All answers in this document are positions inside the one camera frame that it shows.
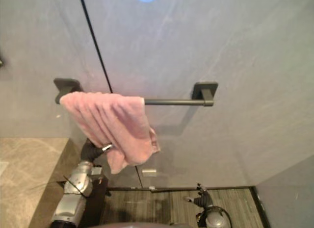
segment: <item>beige marble surface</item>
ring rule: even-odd
[[[1,228],[26,228],[68,138],[0,138]]]

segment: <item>pink towel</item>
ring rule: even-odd
[[[114,145],[107,153],[112,174],[127,165],[142,164],[160,150],[141,97],[73,92],[63,96],[60,103],[97,147]]]

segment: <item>towel bar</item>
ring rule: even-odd
[[[59,90],[55,102],[60,104],[60,98],[70,92],[83,91],[79,81],[70,78],[55,78],[53,81]],[[214,96],[218,87],[217,82],[197,82],[194,84],[190,100],[176,99],[146,99],[146,105],[201,105],[213,106]]]

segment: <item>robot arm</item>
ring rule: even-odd
[[[197,184],[200,197],[191,198],[184,197],[184,200],[202,207],[204,211],[197,214],[198,227],[204,228],[232,228],[231,219],[226,210],[221,207],[214,206],[212,198],[207,189],[201,184]]]
[[[51,228],[78,227],[93,190],[93,180],[103,178],[102,168],[94,167],[93,161],[112,145],[96,148],[89,140],[83,146],[81,162],[72,171],[64,185],[64,194],[52,217]]]

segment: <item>gray carpet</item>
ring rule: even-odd
[[[201,208],[185,202],[184,196],[197,197],[197,191],[151,193],[112,191],[106,197],[101,224],[116,222],[187,223],[197,227]],[[214,205],[226,209],[234,228],[263,228],[249,189],[210,190]]]

